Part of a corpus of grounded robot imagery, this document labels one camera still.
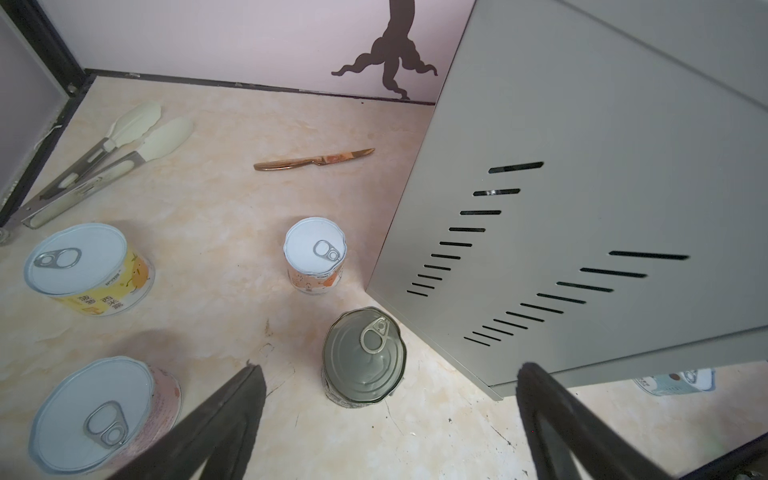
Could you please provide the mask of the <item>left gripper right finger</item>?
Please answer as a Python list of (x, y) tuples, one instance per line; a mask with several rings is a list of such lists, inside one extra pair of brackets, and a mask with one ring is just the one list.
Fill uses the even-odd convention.
[(522, 365), (516, 399), (537, 477), (668, 479), (539, 365)]

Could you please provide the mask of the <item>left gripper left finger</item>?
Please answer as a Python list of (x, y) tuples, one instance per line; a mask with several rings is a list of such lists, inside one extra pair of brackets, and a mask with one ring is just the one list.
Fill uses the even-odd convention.
[(259, 365), (247, 364), (113, 479), (241, 479), (267, 397)]

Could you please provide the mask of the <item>dark grey tin can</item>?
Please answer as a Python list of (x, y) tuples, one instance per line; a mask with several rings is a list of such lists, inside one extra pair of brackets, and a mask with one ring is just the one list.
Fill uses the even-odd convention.
[(407, 349), (395, 320), (375, 307), (342, 314), (325, 338), (321, 379), (326, 397), (344, 408), (381, 402), (401, 382)]

